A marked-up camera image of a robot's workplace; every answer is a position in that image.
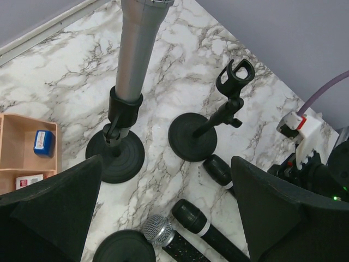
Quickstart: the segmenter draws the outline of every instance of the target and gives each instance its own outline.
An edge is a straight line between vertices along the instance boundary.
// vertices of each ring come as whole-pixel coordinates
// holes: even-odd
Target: white baseboard
[[[64,27],[96,10],[110,0],[85,0],[68,11],[0,48],[0,66],[9,62]]]

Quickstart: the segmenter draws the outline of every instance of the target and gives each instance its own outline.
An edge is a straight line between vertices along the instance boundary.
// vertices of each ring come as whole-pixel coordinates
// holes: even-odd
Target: glittery black microphone handle
[[[176,231],[171,243],[163,247],[163,250],[177,262],[210,262]]]

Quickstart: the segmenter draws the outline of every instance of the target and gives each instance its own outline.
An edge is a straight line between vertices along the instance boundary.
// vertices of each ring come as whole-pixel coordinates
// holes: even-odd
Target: wall
[[[84,0],[0,1],[0,47],[82,2]]]
[[[349,70],[348,0],[197,0],[285,84],[307,100]],[[349,126],[349,79],[312,108]]]

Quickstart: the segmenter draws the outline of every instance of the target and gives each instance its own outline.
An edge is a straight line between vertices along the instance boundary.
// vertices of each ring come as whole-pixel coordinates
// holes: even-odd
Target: blue eraser
[[[34,153],[39,157],[53,157],[55,135],[48,130],[38,130],[34,140]]]

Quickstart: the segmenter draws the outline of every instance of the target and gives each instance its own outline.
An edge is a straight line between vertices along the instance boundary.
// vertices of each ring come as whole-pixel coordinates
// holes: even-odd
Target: marble table
[[[121,30],[120,2],[110,2],[0,69],[1,111],[57,122],[63,131],[65,169],[84,160],[89,139],[107,123]],[[126,183],[102,183],[82,262],[92,261],[108,235],[140,229],[149,215],[169,215],[180,198],[197,205],[248,253],[235,199],[211,180],[202,163],[182,161],[167,141],[176,116],[210,116],[223,103],[214,81],[231,58],[247,58],[256,77],[242,92],[245,106],[237,117],[243,125],[218,126],[215,153],[228,163],[232,156],[241,156],[267,170],[292,152],[292,143],[275,128],[303,102],[194,0],[176,0],[157,36],[143,88],[145,100],[131,129],[144,143],[145,163]],[[325,123],[322,135],[323,153],[328,155],[338,135]],[[174,226],[211,261],[225,261],[197,236],[176,222]],[[160,248],[155,251],[158,261],[172,261]]]

